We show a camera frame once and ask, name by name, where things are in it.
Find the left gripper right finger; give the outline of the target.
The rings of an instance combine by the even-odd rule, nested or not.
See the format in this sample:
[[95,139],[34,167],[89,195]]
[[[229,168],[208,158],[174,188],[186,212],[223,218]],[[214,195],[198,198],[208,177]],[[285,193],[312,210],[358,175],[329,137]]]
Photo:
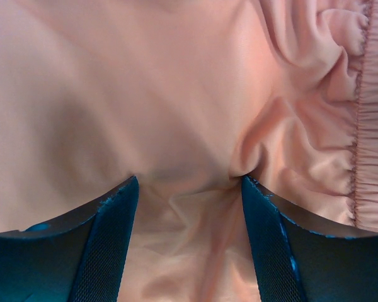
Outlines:
[[378,233],[343,225],[241,183],[262,301],[378,301]]

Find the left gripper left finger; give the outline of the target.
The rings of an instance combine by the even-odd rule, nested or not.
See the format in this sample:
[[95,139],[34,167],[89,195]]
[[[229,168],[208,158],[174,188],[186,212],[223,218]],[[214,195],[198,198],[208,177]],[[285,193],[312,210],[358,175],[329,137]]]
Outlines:
[[131,177],[56,218],[0,233],[0,301],[116,301],[138,197]]

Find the orange shorts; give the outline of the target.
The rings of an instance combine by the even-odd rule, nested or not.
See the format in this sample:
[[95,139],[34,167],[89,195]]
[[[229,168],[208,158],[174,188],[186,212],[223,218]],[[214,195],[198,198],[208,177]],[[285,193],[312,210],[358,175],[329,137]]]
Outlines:
[[130,176],[120,301],[258,301],[240,179],[378,232],[378,1],[0,1],[0,232]]

